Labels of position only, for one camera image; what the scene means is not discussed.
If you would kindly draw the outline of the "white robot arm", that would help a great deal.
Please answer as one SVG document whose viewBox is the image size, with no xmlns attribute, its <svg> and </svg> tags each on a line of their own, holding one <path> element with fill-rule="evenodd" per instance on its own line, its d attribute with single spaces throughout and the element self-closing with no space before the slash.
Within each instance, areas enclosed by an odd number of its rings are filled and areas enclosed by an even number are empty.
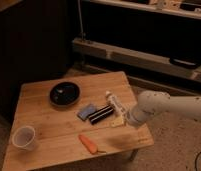
<svg viewBox="0 0 201 171">
<path fill-rule="evenodd" d="M 166 92 L 143 91 L 137 104 L 127 110 L 115 94 L 109 94 L 108 103 L 122 117 L 121 123 L 136 128 L 163 113 L 175 113 L 201 122 L 201 96 L 171 96 Z"/>
</svg>

